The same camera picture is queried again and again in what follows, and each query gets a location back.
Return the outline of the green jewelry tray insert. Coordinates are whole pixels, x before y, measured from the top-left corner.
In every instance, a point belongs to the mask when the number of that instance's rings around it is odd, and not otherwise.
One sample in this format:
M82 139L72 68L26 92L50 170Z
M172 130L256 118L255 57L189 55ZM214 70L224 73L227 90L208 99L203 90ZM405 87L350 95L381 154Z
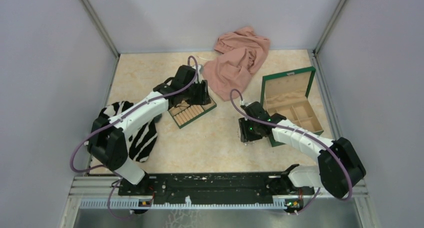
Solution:
M182 129L217 107L216 102L211 97L210 101L209 104L205 105L193 105L183 100L171 107L168 113L178 128Z

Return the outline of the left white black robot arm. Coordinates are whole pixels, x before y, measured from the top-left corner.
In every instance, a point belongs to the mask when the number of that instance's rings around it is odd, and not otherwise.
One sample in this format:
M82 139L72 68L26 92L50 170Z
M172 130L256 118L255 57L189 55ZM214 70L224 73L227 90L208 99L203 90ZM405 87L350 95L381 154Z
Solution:
M130 157L130 147L135 132L148 128L154 118L182 102L190 105L210 104L208 84L200 79L201 65L181 65L175 76L153 88L149 95L129 109L112 115L98 117L92 124L88 138L88 152L107 169L130 183L138 195L149 191L147 173Z

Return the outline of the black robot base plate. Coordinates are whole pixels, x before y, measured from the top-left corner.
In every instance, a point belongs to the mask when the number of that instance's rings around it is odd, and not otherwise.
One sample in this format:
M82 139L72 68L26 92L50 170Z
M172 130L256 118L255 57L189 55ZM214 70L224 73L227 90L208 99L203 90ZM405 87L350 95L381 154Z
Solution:
M283 172L151 173L134 185L123 180L120 196L154 196L155 205L265 205L274 196L314 195L312 187L289 184Z

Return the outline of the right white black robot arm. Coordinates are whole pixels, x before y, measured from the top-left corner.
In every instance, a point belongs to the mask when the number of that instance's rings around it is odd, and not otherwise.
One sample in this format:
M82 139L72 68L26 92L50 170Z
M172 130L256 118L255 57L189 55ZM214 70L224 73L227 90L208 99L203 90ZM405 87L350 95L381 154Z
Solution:
M347 138L332 140L315 134L279 113L269 115L257 101L241 102L236 110L242 114L238 122L243 143L273 138L315 161L315 165L292 165L282 173L281 187L287 194L303 187L324 188L333 197L348 200L353 196L353 187L366 175Z

